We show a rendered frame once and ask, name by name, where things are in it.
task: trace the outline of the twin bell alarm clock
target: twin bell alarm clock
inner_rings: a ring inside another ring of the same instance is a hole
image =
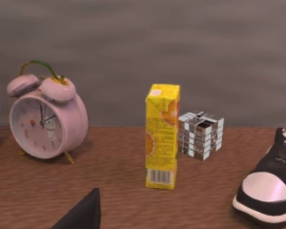
[[[29,64],[46,67],[51,77],[23,74]],[[27,154],[50,159],[78,147],[88,131],[88,115],[70,79],[59,76],[41,61],[22,65],[20,74],[7,87],[16,101],[10,109],[10,129]]]

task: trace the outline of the gold clock foot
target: gold clock foot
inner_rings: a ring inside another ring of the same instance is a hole
[[[19,154],[22,156],[22,155],[25,155],[26,153],[27,152],[25,152],[24,150],[21,150]]]
[[[73,158],[70,156],[70,154],[68,152],[63,152],[63,153],[65,154],[68,161],[70,161],[70,163],[73,165],[74,161],[73,161]]]

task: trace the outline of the table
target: table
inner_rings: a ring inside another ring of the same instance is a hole
[[[179,155],[169,191],[144,186],[143,127],[90,128],[71,153],[74,165],[64,156],[20,156],[9,129],[0,127],[0,229],[50,228],[94,187],[101,190],[102,229],[252,229],[231,203],[274,131],[225,128],[222,149],[206,161]]]

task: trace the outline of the black and white shoe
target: black and white shoe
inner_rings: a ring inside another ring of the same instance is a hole
[[[243,180],[233,209],[268,228],[286,226],[286,130],[279,128],[273,146]]]

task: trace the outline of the clock body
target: clock body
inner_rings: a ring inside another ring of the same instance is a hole
[[[34,90],[19,97],[10,110],[10,129],[28,154],[50,159],[78,147],[88,132],[88,115],[81,98],[66,104],[46,99]]]

